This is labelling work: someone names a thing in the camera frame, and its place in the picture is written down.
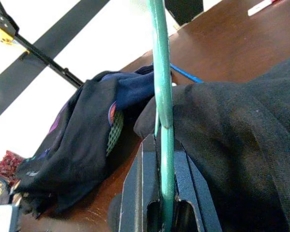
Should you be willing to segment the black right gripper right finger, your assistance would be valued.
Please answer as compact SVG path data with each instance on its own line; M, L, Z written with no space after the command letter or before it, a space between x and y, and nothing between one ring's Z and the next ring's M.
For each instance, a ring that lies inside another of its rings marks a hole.
M174 232L221 232L208 184L179 141L174 143Z

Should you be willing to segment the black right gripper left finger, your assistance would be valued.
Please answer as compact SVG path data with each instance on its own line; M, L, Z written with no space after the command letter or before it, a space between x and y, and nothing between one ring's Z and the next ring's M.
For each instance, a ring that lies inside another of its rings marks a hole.
M154 135L140 144L125 178L119 215L120 232L160 232L160 176Z

